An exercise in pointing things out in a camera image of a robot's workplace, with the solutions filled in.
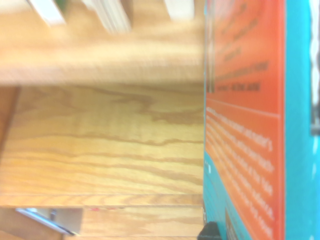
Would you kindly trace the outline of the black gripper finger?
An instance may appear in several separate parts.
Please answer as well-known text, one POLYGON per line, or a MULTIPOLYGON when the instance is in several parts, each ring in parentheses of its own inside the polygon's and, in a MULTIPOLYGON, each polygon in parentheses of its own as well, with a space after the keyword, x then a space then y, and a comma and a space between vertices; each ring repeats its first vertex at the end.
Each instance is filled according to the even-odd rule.
POLYGON ((197 240, 222 240, 218 224, 214 221, 209 221, 200 231, 197 240))

